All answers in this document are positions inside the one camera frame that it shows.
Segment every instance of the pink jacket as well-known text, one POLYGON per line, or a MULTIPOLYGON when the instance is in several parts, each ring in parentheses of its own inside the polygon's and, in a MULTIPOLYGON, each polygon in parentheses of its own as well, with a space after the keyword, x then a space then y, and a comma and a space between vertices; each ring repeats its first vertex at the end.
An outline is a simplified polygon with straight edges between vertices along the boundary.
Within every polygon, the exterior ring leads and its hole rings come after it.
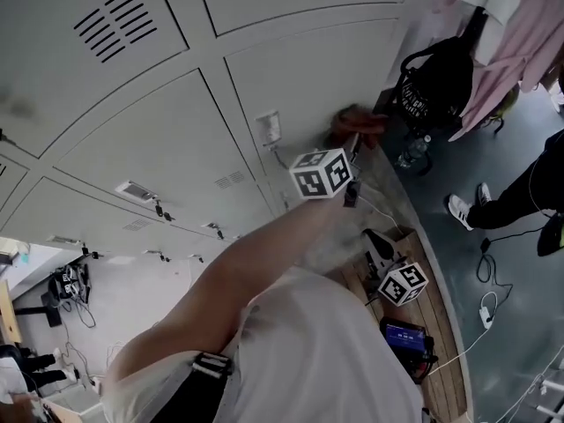
MULTIPOLYGON (((453 0, 443 0, 444 4, 453 0)), ((462 129, 449 141, 470 131, 522 80, 532 90, 564 43, 564 0, 521 0, 509 20, 500 47, 487 66, 476 63, 472 94, 464 109, 462 129)))

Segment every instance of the wooden bench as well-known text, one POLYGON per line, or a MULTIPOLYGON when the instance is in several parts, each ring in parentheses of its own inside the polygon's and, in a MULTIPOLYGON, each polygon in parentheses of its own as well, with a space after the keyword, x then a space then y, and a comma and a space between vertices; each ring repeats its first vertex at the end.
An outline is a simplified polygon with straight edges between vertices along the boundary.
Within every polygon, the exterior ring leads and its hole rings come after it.
MULTIPOLYGON (((458 351, 433 270, 427 261, 417 233, 407 235, 397 244, 410 262, 419 263, 429 279, 429 284, 417 300, 402 306, 407 316, 404 319, 409 319, 409 323, 427 329, 427 334, 434 338, 434 353, 439 358, 438 365, 443 365, 456 357, 458 351)), ((366 305, 368 298, 361 282, 368 273, 367 260, 361 256, 332 271, 327 277, 348 288, 366 305)), ((380 299, 367 305, 367 311, 371 313, 377 324, 384 315, 380 299)), ((430 401, 430 407, 441 423, 454 421, 466 412, 464 380, 458 360, 436 374, 430 375, 423 382, 422 387, 426 400, 430 401)))

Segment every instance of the white sneaker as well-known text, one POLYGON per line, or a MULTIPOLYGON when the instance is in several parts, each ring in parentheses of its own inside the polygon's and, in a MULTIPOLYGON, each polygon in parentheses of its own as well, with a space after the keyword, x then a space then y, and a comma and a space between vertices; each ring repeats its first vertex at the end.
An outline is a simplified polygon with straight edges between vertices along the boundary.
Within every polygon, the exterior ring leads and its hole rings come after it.
POLYGON ((488 202, 491 202, 491 200, 492 195, 490 194, 490 189, 487 187, 487 183, 480 183, 480 185, 478 185, 478 203, 483 207, 488 202))
POLYGON ((76 384, 76 383, 78 382, 78 378, 77 378, 77 376, 75 375, 73 369, 64 368, 64 369, 61 370, 61 371, 63 371, 64 375, 67 376, 67 379, 68 379, 69 381, 71 381, 73 384, 76 384))
POLYGON ((55 350, 53 351, 53 357, 55 358, 55 362, 58 362, 63 358, 63 353, 59 348, 55 348, 55 350))
POLYGON ((460 221, 460 223, 466 227, 466 230, 474 230, 473 227, 468 225, 466 222, 468 218, 468 212, 471 209, 471 205, 467 204, 463 201, 460 197, 456 194, 451 194, 449 196, 449 211, 456 219, 460 221))

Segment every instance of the person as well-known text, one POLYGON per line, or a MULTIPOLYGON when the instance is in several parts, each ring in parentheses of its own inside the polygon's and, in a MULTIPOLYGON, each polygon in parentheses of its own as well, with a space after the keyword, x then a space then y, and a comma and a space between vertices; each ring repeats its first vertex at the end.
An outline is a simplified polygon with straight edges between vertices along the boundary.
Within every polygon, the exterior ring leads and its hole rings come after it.
POLYGON ((493 200, 486 183, 478 186, 476 205, 451 194, 450 214, 467 230, 497 229, 536 212, 564 212, 564 130, 549 137, 545 151, 522 173, 497 200, 493 200))
POLYGON ((74 371, 61 369, 46 372, 45 369, 57 363, 62 357, 61 350, 55 349, 53 354, 37 357, 20 357, 17 360, 6 356, 0 358, 0 403, 14 404, 28 401, 28 392, 39 391, 44 385, 68 379, 76 382, 74 371))
POLYGON ((307 201, 227 248, 116 356, 102 387, 108 421, 420 423, 423 398, 360 300, 293 267, 351 211, 343 202, 307 201), (204 418, 210 393, 190 377, 212 378, 226 358, 233 372, 204 418))

